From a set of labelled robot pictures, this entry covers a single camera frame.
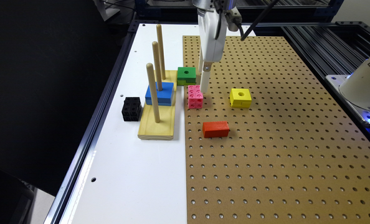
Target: pink dice block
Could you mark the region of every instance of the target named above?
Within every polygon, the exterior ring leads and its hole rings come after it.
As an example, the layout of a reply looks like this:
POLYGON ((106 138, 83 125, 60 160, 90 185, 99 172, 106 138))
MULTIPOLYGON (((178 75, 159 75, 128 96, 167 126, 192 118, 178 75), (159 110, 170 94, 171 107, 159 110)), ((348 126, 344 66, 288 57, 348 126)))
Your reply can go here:
POLYGON ((203 107, 203 93, 200 92, 199 85, 187 86, 187 107, 189 109, 203 107))

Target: black dice block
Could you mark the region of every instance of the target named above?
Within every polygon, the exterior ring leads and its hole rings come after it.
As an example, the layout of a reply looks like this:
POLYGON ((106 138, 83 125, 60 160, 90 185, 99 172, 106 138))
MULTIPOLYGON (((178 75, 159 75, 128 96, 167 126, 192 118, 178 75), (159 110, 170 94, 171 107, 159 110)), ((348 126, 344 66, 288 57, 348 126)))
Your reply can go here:
POLYGON ((126 97, 121 111, 124 121, 139 121, 141 119, 141 100, 139 97, 126 97))

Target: yellow block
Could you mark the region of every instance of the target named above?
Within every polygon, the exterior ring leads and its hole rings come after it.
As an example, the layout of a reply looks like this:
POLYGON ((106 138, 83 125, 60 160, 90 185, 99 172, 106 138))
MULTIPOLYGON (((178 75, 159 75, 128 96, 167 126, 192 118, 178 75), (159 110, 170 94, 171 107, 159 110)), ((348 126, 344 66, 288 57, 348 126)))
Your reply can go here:
POLYGON ((230 106, 233 108, 249 108, 252 104, 252 96, 249 89, 236 89, 230 90, 230 106))
POLYGON ((159 106, 160 122, 154 121, 153 107, 145 103, 143 107, 138 138, 144 140, 172 140, 174 137, 175 102, 177 91, 177 71, 166 71, 163 82, 174 83, 172 106, 159 106))

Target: white table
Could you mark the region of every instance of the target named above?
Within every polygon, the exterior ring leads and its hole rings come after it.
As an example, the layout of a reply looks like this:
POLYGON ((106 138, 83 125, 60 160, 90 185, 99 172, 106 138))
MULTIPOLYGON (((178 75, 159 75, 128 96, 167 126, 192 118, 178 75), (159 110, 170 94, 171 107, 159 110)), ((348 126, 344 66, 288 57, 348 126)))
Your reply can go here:
MULTIPOLYGON (((199 28, 162 28, 166 69, 177 70, 183 65, 183 35, 199 35, 199 28)), ((227 35, 240 34, 227 31, 227 35)), ((138 139, 139 122, 124 122, 121 115, 126 96, 139 96, 145 103, 152 41, 157 41, 156 25, 140 24, 103 128, 88 152, 61 223, 187 222, 184 88, 177 88, 172 141, 138 139)))

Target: wooden peg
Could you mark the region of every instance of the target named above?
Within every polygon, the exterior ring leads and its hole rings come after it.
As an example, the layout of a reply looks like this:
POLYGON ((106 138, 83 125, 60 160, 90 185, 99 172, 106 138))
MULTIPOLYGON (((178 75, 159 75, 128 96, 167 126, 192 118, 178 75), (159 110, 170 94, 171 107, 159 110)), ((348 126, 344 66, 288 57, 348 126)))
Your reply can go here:
POLYGON ((158 104, 158 93, 156 92, 156 83, 154 82, 154 71, 151 63, 146 64, 146 71, 148 72, 149 89, 152 98, 152 107, 154 114, 154 121, 160 122, 159 104, 158 104))
POLYGON ((156 82, 158 83, 158 91, 161 91, 163 90, 163 87, 161 86, 159 44, 156 41, 153 41, 152 47, 153 47, 154 66, 156 68, 156 82))
POLYGON ((164 50, 163 50, 163 33, 161 32, 161 25, 156 26, 158 31, 158 43, 159 43, 159 56, 160 56, 160 69, 161 69, 161 78, 166 79, 166 67, 164 65, 164 50))

